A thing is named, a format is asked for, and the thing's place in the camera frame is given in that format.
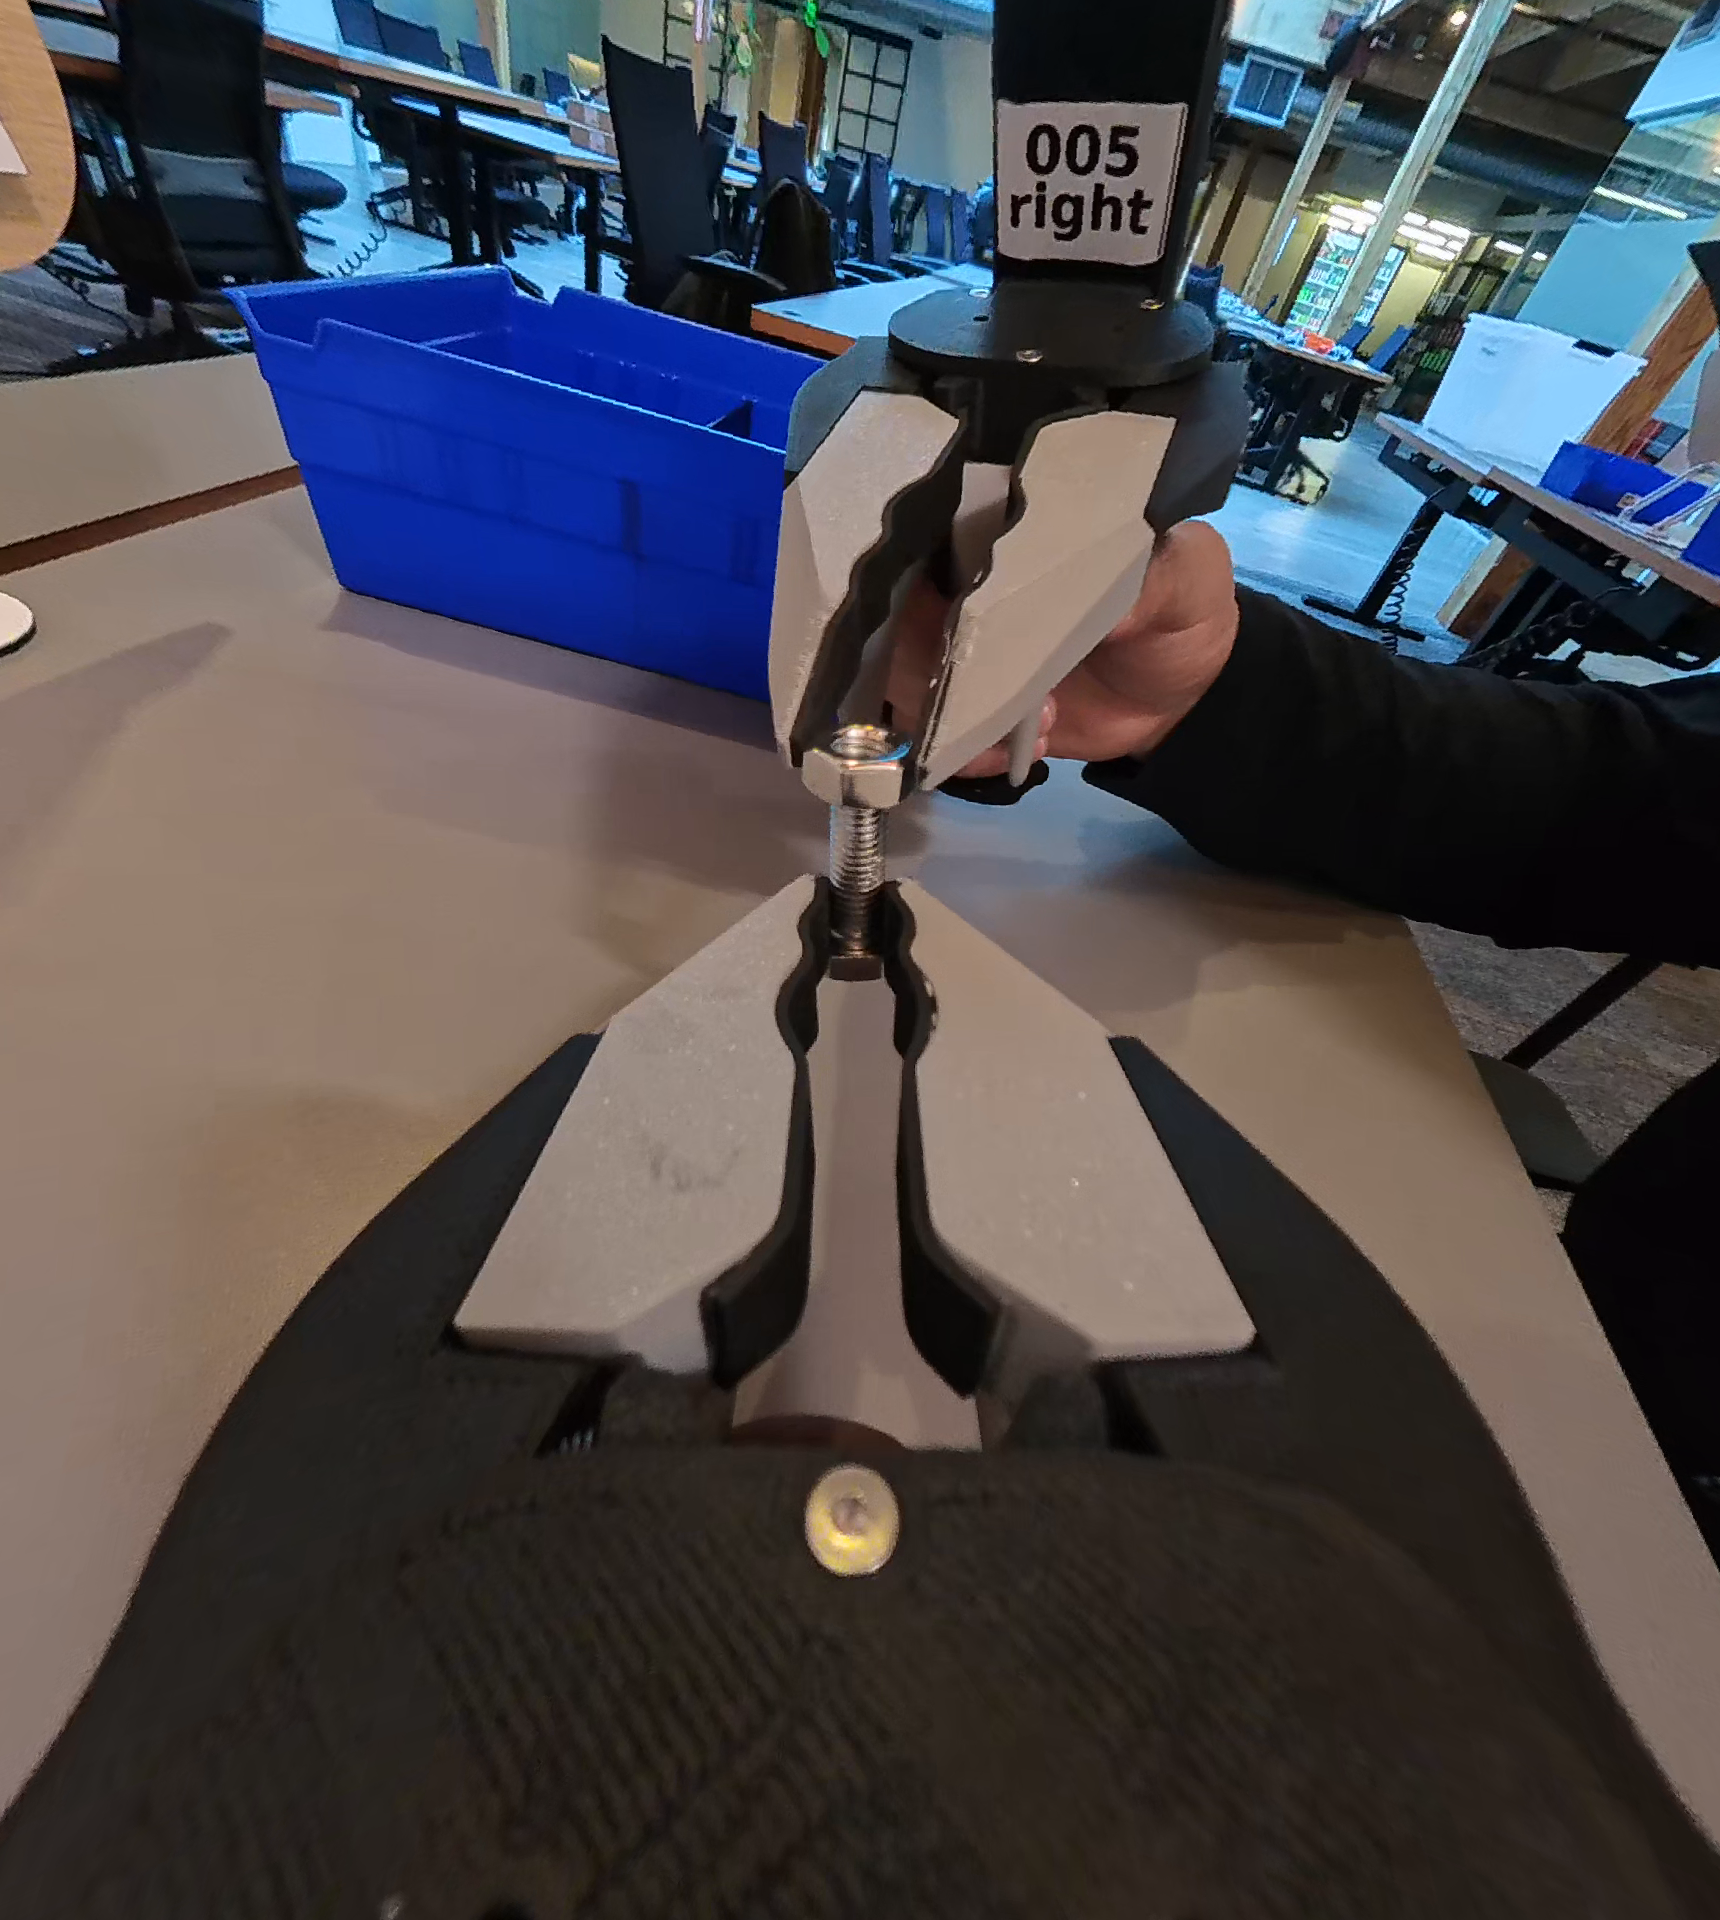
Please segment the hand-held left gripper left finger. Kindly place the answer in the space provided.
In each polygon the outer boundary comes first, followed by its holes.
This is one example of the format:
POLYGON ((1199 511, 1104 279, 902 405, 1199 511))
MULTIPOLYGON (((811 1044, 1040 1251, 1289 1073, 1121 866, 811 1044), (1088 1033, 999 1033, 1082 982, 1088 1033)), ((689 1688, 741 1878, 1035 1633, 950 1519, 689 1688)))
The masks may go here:
POLYGON ((749 1381, 807 1277, 811 1095, 782 991, 811 974, 794 876, 623 1005, 512 1199, 454 1336, 749 1381))

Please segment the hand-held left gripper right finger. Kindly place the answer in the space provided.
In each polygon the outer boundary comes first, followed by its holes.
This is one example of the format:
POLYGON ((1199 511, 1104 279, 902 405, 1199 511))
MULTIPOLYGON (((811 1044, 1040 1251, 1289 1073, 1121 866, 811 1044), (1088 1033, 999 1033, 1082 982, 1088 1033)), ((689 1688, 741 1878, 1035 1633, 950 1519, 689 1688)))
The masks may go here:
POLYGON ((1241 1357, 1257 1325, 1113 1033, 921 885, 881 898, 896 997, 900 1307, 954 1396, 1241 1357))

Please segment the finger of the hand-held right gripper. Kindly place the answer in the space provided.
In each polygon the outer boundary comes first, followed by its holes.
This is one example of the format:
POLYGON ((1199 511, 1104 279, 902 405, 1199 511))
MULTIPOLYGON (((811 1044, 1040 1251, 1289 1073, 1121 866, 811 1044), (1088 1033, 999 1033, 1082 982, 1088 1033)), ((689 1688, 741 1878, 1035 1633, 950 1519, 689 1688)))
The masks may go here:
POLYGON ((962 463, 939 557, 896 604, 887 700, 910 787, 988 761, 1019 783, 1046 696, 1113 636, 1142 584, 1169 416, 1042 420, 1017 463, 962 463))
POLYGON ((947 541, 969 420, 915 392, 846 395, 782 483, 769 623, 769 703, 782 761, 836 731, 900 579, 947 541))

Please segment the silver hex nut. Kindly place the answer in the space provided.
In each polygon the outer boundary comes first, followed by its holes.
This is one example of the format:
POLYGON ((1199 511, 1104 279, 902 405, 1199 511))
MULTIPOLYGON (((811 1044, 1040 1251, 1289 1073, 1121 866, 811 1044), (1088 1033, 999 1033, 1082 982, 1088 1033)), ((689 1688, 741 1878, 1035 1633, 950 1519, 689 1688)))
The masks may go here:
POLYGON ((910 781, 910 740, 887 726, 846 721, 799 757, 807 795, 829 808, 887 811, 910 781))

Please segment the blue plastic bin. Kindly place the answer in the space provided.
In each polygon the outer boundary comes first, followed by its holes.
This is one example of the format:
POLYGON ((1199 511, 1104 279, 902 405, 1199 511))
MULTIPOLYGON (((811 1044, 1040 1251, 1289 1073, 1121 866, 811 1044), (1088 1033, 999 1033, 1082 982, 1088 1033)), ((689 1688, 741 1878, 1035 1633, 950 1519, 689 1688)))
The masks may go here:
POLYGON ((338 590, 769 700, 825 365, 509 268, 233 293, 338 590))

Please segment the silver hex bolt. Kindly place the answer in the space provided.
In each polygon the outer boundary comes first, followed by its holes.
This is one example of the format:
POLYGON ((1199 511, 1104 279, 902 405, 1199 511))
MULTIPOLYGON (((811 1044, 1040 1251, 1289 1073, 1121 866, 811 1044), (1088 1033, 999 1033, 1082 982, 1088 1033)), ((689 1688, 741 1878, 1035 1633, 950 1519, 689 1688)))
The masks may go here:
POLYGON ((829 976, 881 982, 881 916, 887 889, 887 808, 829 805, 829 976))

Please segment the person's right forearm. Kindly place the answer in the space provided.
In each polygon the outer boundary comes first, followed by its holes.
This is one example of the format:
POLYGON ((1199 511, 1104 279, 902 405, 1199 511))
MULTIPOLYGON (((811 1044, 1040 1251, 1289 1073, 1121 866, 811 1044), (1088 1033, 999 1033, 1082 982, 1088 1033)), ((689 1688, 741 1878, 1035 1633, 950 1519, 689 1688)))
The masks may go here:
POLYGON ((1082 781, 1233 874, 1506 949, 1720 974, 1720 672, 1500 680, 1241 596, 1195 709, 1082 781))

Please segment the wood-edged neighbouring desk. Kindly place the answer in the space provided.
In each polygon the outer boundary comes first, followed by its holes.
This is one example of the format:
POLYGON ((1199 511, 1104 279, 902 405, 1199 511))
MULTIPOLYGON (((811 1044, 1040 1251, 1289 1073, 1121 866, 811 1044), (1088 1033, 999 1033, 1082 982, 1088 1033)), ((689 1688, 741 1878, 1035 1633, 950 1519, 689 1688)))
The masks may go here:
POLYGON ((887 277, 844 284, 836 293, 782 295, 750 303, 750 335, 820 361, 844 358, 855 342, 887 335, 887 319, 939 293, 991 293, 988 268, 954 268, 939 277, 887 277))

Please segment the wooden background desk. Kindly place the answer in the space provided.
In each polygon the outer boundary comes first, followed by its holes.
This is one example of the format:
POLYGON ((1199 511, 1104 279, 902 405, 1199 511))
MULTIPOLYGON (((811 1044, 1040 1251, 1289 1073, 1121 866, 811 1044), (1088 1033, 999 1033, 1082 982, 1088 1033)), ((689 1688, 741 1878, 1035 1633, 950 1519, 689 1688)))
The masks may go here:
POLYGON ((1704 670, 1720 658, 1720 578, 1694 570, 1639 524, 1620 524, 1480 452, 1432 442, 1412 420, 1379 420, 1379 463, 1419 491, 1419 511, 1379 570, 1355 619, 1379 616, 1395 578, 1416 564, 1440 519, 1465 519, 1518 557, 1518 578, 1472 632, 1488 670, 1528 650, 1528 630, 1564 611, 1596 611, 1610 658, 1704 670))

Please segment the grey desk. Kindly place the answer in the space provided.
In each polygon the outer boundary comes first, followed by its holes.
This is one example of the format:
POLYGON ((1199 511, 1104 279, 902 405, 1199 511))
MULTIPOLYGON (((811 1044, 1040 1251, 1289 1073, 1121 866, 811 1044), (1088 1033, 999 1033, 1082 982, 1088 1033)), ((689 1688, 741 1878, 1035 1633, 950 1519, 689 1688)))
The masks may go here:
MULTIPOLYGON (((0 386, 0 1818, 318 1273, 825 862, 769 717, 336 584, 257 365, 0 386)), ((1720 1577, 1404 926, 1057 774, 902 874, 1377 1259, 1720 1846, 1720 1577)))

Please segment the person's right hand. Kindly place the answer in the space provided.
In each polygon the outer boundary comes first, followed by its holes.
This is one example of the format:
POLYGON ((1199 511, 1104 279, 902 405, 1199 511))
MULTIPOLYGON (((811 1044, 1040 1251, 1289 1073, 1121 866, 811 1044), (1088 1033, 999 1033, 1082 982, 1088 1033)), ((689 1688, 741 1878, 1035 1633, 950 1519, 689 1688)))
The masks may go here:
MULTIPOLYGON (((887 623, 881 717, 910 731, 939 663, 947 601, 910 572, 887 623)), ((1142 570, 1131 611, 1040 703, 1035 761, 1142 761, 1180 728, 1233 659, 1241 632, 1226 541, 1209 519, 1169 530, 1142 570)))

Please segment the black office chair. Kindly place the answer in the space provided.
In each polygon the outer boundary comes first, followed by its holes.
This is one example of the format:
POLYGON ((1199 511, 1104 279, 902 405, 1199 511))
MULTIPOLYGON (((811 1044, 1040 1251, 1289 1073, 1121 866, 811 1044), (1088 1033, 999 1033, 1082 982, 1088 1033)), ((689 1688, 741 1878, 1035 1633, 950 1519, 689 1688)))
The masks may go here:
POLYGON ((315 279, 269 105, 265 3, 122 0, 116 41, 132 175, 122 279, 144 313, 167 309, 189 345, 194 309, 315 279))
POLYGON ((750 309, 778 301, 782 284, 721 242, 689 77, 612 37, 598 47, 623 198, 623 301, 750 335, 750 309))

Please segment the white storage box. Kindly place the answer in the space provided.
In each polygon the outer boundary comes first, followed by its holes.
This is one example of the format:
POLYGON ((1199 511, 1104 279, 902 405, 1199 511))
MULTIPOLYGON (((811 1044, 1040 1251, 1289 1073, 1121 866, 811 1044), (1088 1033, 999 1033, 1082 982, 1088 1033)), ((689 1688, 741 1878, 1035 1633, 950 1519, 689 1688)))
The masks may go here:
POLYGON ((1644 358, 1542 326, 1469 316, 1419 420, 1424 435, 1540 477, 1639 378, 1644 358))

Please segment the long background table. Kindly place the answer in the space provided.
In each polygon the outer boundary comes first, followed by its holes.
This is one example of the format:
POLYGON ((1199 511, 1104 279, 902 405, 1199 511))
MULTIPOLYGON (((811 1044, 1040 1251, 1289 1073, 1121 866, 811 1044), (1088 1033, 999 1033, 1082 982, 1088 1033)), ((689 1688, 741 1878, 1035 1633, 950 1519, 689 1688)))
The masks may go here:
POLYGON ((502 256, 495 192, 493 185, 478 185, 493 156, 534 166, 554 175, 575 204, 584 293, 602 293, 602 204, 620 185, 620 159, 575 140, 558 108, 338 41, 315 46, 265 29, 265 53, 286 67, 326 77, 344 96, 366 90, 394 108, 417 105, 432 113, 432 140, 448 168, 441 208, 448 215, 448 254, 454 268, 502 256))

